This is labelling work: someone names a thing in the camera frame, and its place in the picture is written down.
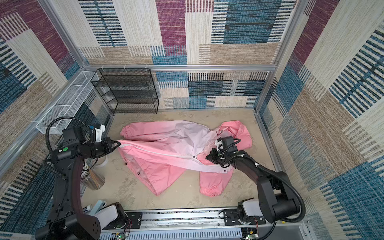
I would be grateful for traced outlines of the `pink hooded zip jacket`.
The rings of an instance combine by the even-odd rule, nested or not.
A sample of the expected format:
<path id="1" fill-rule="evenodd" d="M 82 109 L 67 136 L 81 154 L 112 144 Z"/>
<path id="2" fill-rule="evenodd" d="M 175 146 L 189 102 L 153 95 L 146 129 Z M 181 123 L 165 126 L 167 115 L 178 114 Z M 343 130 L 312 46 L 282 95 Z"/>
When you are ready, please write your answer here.
<path id="1" fill-rule="evenodd" d="M 219 196 L 233 175 L 233 167 L 223 169 L 206 160 L 215 140 L 241 139 L 239 150 L 253 145 L 251 134 L 240 121 L 222 123 L 210 130 L 188 121 L 131 123 L 120 132 L 118 150 L 132 173 L 156 196 L 170 187 L 185 170 L 200 173 L 200 192 Z"/>

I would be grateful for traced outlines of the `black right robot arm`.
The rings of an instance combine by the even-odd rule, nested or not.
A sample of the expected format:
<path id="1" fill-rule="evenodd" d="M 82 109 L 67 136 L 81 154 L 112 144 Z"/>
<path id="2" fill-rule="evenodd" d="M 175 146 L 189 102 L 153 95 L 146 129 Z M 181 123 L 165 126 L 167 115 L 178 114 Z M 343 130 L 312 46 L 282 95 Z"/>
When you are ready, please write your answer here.
<path id="1" fill-rule="evenodd" d="M 243 172 L 257 185 L 259 209 L 268 222 L 302 221 L 306 215 L 305 202 L 288 175 L 264 167 L 247 152 L 239 150 L 237 144 L 241 141 L 233 137 L 219 138 L 218 145 L 206 159 L 223 169 L 233 167 Z"/>

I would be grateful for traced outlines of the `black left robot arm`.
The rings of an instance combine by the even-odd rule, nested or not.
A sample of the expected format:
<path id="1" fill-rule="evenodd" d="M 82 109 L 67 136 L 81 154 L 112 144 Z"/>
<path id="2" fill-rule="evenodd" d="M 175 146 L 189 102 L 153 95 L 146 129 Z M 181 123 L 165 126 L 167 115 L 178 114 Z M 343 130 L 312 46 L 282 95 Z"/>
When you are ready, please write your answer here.
<path id="1" fill-rule="evenodd" d="M 84 214 L 81 206 L 81 174 L 86 159 L 104 157 L 120 146 L 109 137 L 99 142 L 86 142 L 83 131 L 95 133 L 94 127 L 85 123 L 79 128 L 63 130 L 63 145 L 55 150 L 50 144 L 50 129 L 63 117 L 49 123 L 45 139 L 51 156 L 45 164 L 56 176 L 53 204 L 45 226 L 36 230 L 37 240 L 97 240 L 101 235 L 101 223 L 97 217 Z"/>

